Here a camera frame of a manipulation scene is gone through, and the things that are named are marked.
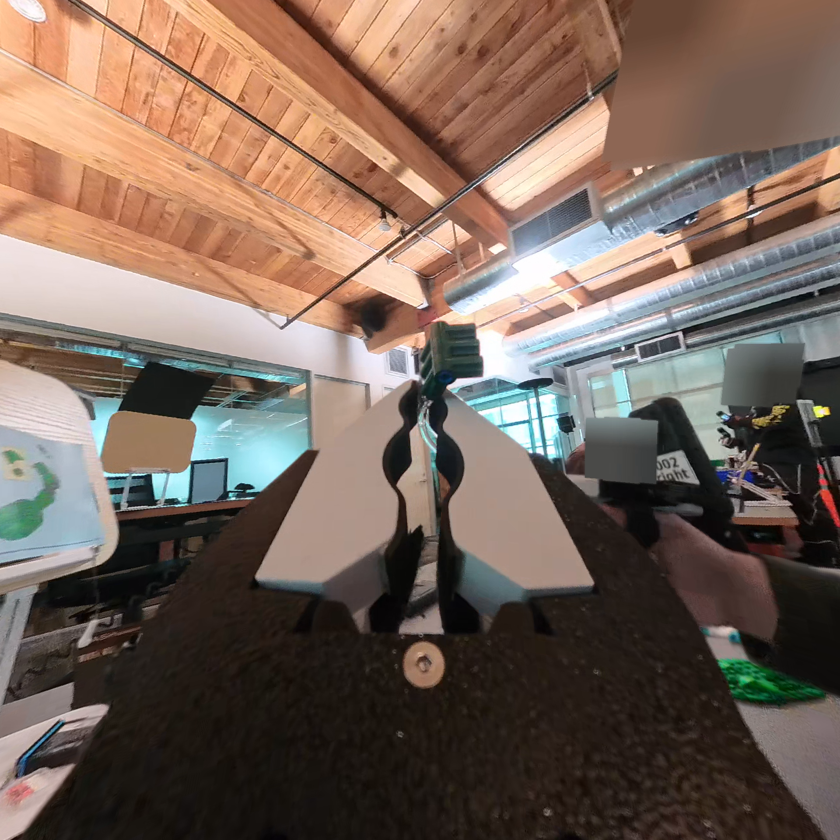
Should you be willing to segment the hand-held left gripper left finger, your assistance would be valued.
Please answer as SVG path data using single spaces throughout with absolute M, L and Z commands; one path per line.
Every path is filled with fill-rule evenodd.
M 263 589 L 343 605 L 396 632 L 424 547 L 399 480 L 413 462 L 418 382 L 407 381 L 321 448 L 255 574 Z

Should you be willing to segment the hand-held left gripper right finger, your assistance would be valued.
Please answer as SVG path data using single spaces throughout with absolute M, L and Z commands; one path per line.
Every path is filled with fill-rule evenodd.
M 591 595 L 595 583 L 525 448 L 456 394 L 437 400 L 442 499 L 437 598 L 446 634 L 507 604 Z

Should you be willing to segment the dark green brick clear tubes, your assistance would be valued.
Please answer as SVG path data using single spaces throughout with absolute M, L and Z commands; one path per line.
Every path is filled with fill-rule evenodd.
M 474 323 L 437 320 L 425 331 L 425 345 L 419 355 L 417 426 L 432 460 L 438 452 L 436 412 L 444 405 L 449 387 L 458 380 L 480 378 L 484 360 Z

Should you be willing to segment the wooden office desk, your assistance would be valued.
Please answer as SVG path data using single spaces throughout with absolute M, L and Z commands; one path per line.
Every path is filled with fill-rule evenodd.
M 184 543 L 213 537 L 256 497 L 251 492 L 242 498 L 119 510 L 118 547 L 101 572 L 127 572 L 178 561 Z

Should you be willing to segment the person's right hand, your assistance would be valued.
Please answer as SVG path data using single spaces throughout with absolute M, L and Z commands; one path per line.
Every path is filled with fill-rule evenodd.
M 655 518 L 659 539 L 651 553 L 697 623 L 773 641 L 779 611 L 763 562 L 720 546 L 674 514 Z

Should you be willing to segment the white door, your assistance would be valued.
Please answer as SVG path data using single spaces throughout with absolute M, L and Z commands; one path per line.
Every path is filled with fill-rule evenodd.
M 370 407 L 368 384 L 315 374 L 311 378 L 311 441 L 321 449 Z

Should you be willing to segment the orange traffic cone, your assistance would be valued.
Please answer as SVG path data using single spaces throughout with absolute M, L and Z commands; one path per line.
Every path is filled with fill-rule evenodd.
M 831 519 L 833 520 L 833 524 L 835 528 L 839 529 L 839 516 L 837 512 L 837 508 L 835 506 L 834 498 L 831 492 L 830 485 L 828 483 L 828 476 L 826 470 L 823 467 L 822 462 L 817 463 L 817 470 L 818 470 L 818 479 L 819 479 L 819 487 L 820 487 L 820 496 L 822 498 L 823 504 L 828 510 Z

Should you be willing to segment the computer monitor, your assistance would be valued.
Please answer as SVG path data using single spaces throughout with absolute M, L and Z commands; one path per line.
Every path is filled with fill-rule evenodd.
M 223 501 L 228 494 L 228 458 L 194 460 L 190 464 L 187 503 Z

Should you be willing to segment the black floor lamp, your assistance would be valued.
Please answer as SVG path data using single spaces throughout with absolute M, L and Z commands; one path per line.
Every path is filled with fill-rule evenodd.
M 553 383 L 550 377 L 536 377 L 518 383 L 518 389 L 523 392 L 532 392 L 535 401 L 535 411 L 538 417 L 539 435 L 542 454 L 545 458 L 549 456 L 547 439 L 544 431 L 543 413 L 541 404 L 541 390 Z

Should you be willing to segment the large black monitor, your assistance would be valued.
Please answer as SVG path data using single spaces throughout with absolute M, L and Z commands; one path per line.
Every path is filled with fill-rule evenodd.
M 814 403 L 818 433 L 828 454 L 839 456 L 839 357 L 805 362 L 802 397 Z

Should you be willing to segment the green round plate build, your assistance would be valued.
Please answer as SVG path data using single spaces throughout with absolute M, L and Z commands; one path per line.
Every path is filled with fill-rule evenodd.
M 732 698 L 742 703 L 785 707 L 826 698 L 822 689 L 747 659 L 724 658 L 717 664 Z

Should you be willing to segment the tan book stand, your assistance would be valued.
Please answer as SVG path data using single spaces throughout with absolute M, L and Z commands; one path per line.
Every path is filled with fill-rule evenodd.
M 170 476 L 186 470 L 192 461 L 196 426 L 191 419 L 119 411 L 108 422 L 101 448 L 101 466 L 107 474 L 127 476 L 119 509 L 128 507 L 131 481 L 135 475 L 165 475 L 165 501 Z

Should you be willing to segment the black ceiling speaker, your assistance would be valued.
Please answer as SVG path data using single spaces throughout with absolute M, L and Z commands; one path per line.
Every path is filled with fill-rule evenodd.
M 358 322 L 364 340 L 370 341 L 385 332 L 400 306 L 399 303 L 373 297 L 362 301 L 358 307 Z

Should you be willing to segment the open instruction booklet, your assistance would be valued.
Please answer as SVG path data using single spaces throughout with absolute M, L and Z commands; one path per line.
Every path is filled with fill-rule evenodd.
M 103 536 L 82 446 L 2 427 L 2 565 L 91 549 Z

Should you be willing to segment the white air vent unit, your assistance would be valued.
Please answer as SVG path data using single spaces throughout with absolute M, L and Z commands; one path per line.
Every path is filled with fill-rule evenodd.
M 610 233 L 602 196 L 588 182 L 512 229 L 511 266 L 521 273 L 557 274 L 595 256 Z

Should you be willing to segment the wooden book stand white base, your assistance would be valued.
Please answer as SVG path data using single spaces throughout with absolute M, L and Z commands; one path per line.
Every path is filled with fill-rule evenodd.
M 41 438 L 82 446 L 104 531 L 103 541 L 91 549 L 74 549 L 41 558 L 1 564 L 2 698 L 5 698 L 31 606 L 38 588 L 46 582 L 82 571 L 96 570 L 117 547 L 119 527 L 91 433 L 87 408 L 79 396 L 57 379 L 6 361 L 1 363 L 1 428 L 9 427 Z M 18 756 L 59 719 L 99 718 L 107 705 L 92 705 L 61 713 L 2 737 L 2 789 L 14 780 L 29 781 L 35 793 L 14 807 L 2 807 L 2 838 L 24 834 L 76 764 L 42 769 L 15 779 Z

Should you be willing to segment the metal sprinkler pipe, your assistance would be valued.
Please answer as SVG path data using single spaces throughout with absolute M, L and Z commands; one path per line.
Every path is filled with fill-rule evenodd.
M 279 326 L 279 330 L 283 331 L 290 327 L 291 324 L 301 320 L 304 315 L 309 314 L 310 310 L 314 309 L 319 304 L 326 301 L 329 298 L 329 296 L 332 295 L 335 291 L 343 287 L 346 283 L 350 282 L 351 280 L 355 280 L 358 275 L 372 267 L 377 260 L 386 257 L 394 247 L 402 243 L 406 238 L 417 234 L 424 225 L 434 221 L 437 217 L 446 215 L 447 211 L 450 208 L 463 201 L 467 197 L 467 195 L 474 192 L 479 186 L 482 186 L 485 181 L 489 180 L 492 176 L 506 168 L 520 155 L 529 151 L 531 147 L 541 142 L 552 131 L 559 128 L 559 126 L 561 126 L 563 122 L 567 121 L 568 119 L 571 119 L 587 104 L 593 102 L 596 97 L 601 96 L 616 81 L 618 73 L 619 69 L 615 69 L 603 80 L 601 80 L 594 86 L 589 87 L 585 96 L 576 100 L 573 104 L 571 104 L 568 108 L 563 110 L 560 114 L 558 114 L 550 121 L 545 123 L 539 130 L 537 130 L 535 133 L 531 134 L 527 139 L 525 139 L 525 141 L 522 141 L 513 150 L 502 156 L 499 160 L 497 160 L 493 165 L 488 167 L 484 172 L 478 175 L 471 182 L 458 189 L 456 193 L 448 197 L 439 206 L 432 209 L 429 213 L 427 213 L 425 216 L 419 219 L 415 224 L 408 227 L 405 230 L 405 232 L 400 233 L 398 236 L 396 236 L 385 247 L 374 252 L 373 256 L 371 256 L 365 262 L 359 264 L 357 267 L 352 269 L 349 274 L 347 274 L 346 276 L 338 280 L 336 283 L 334 283 L 329 289 L 323 292 L 323 294 L 314 298 L 313 301 L 305 305 L 300 311 L 296 312 L 291 316 L 286 317 L 286 320 Z

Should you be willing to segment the black device blue edge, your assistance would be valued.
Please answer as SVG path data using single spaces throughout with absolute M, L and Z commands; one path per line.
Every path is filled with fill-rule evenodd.
M 78 763 L 100 721 L 94 717 L 59 719 L 18 756 L 13 777 Z

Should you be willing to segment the black ceiling conduit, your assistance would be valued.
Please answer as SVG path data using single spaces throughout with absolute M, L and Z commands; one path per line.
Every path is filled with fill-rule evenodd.
M 145 55 L 149 56 L 150 58 L 153 58 L 154 60 L 157 60 L 165 69 L 173 71 L 177 76 L 182 78 L 184 81 L 192 84 L 195 88 L 205 93 L 211 99 L 221 103 L 231 112 L 245 119 L 248 123 L 256 127 L 258 130 L 268 134 L 271 139 L 277 140 L 281 144 L 285 145 L 288 149 L 293 150 L 302 159 L 304 159 L 311 165 L 314 165 L 317 169 L 332 177 L 332 179 L 337 181 L 342 186 L 345 186 L 348 189 L 350 189 L 353 193 L 362 196 L 365 201 L 373 204 L 379 210 L 380 216 L 383 219 L 390 218 L 391 220 L 396 221 L 396 219 L 398 218 L 398 213 L 394 209 L 387 206 L 381 200 L 375 198 L 372 194 L 366 192 L 365 189 L 363 189 L 361 186 L 353 183 L 349 178 L 340 174 L 338 171 L 334 170 L 325 162 L 319 160 L 313 154 L 304 150 L 302 147 L 300 147 L 300 145 L 295 143 L 294 140 L 279 133 L 276 129 L 272 128 L 267 123 L 260 120 L 254 114 L 245 110 L 243 107 L 237 104 L 236 101 L 233 101 L 230 98 L 226 97 L 224 94 L 217 91 L 209 84 L 205 83 L 201 78 L 193 74 L 191 71 L 177 64 L 176 62 L 174 62 L 173 59 L 169 58 L 164 53 L 160 52 L 158 49 L 155 49 L 151 45 L 144 42 L 139 36 L 131 33 L 128 29 L 124 28 L 120 24 L 117 24 L 110 17 L 99 12 L 89 3 L 83 1 L 69 1 L 69 5 L 73 6 L 78 11 L 89 16 L 97 23 L 105 27 L 107 30 L 113 32 L 115 35 L 121 37 L 132 47 L 141 50 Z

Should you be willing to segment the duct vent grille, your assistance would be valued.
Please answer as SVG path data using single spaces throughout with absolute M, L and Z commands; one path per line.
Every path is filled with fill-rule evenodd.
M 672 332 L 657 339 L 649 339 L 634 345 L 639 363 L 657 360 L 682 352 L 686 348 L 683 332 Z

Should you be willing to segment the black wall panel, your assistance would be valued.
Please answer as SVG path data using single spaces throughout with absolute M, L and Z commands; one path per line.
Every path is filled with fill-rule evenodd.
M 119 411 L 190 420 L 216 381 L 215 376 L 150 362 L 126 391 Z

